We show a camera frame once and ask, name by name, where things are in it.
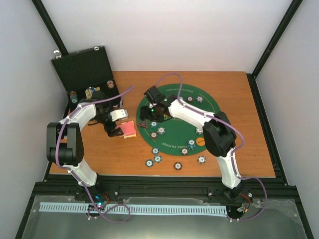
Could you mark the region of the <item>pink-backed card deck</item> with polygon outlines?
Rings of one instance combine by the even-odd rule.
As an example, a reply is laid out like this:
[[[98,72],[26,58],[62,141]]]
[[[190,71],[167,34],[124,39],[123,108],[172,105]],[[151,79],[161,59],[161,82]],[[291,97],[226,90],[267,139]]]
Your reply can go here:
[[[136,134],[134,121],[122,123],[119,128],[122,130],[124,137],[128,137]]]

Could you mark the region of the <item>blue white chip mat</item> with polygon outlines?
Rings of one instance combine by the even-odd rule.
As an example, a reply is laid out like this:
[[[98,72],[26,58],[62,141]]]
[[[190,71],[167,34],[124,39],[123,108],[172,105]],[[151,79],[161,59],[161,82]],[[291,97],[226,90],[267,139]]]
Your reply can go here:
[[[196,133],[197,134],[203,134],[203,131],[200,128],[196,128]]]
[[[164,127],[159,127],[158,128],[158,134],[164,134],[165,133],[165,128]]]

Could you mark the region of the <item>green blue chip stack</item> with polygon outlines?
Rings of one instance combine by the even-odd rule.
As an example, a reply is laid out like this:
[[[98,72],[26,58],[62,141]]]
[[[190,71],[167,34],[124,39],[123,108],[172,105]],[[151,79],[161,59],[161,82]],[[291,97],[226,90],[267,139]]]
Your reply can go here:
[[[145,162],[146,167],[153,167],[154,162],[151,159],[146,160]]]

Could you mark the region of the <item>orange big blind button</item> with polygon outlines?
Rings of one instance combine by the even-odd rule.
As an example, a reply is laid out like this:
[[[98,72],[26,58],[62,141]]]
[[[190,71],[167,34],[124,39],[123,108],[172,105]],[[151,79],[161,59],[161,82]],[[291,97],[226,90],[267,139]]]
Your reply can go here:
[[[204,138],[203,138],[203,137],[198,137],[198,138],[196,139],[196,144],[197,144],[198,146],[205,146],[205,140],[204,140]]]

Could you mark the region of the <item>blue white chip stack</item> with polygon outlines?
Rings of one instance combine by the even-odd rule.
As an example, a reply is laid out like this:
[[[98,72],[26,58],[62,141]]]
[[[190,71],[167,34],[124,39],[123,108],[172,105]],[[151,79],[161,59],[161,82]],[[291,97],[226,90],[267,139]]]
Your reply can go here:
[[[206,162],[206,158],[203,155],[201,155],[197,158],[197,162],[199,164],[204,164]]]

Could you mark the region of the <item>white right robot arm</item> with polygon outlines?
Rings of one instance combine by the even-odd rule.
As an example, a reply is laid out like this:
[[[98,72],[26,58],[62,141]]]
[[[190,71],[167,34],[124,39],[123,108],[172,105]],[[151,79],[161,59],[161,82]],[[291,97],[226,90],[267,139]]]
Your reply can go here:
[[[227,201],[234,201],[241,193],[242,186],[235,158],[237,135],[227,115],[224,112],[214,114],[193,107],[176,95],[145,92],[144,96],[152,107],[141,107],[141,120],[163,122],[164,115],[168,115],[203,132],[206,149],[217,157],[222,184],[226,187],[223,196]]]

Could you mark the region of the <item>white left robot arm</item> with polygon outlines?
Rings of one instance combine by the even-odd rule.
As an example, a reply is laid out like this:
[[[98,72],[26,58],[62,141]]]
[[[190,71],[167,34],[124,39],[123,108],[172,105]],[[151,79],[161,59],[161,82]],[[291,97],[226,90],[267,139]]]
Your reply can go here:
[[[106,102],[87,100],[79,103],[67,117],[49,123],[46,133],[48,161],[67,170],[80,186],[86,186],[87,196],[95,201],[103,197],[104,188],[98,173],[90,168],[84,158],[81,131],[89,121],[95,120],[103,125],[109,137],[122,136],[124,133],[116,128],[116,122],[128,117],[126,109],[110,109]]]

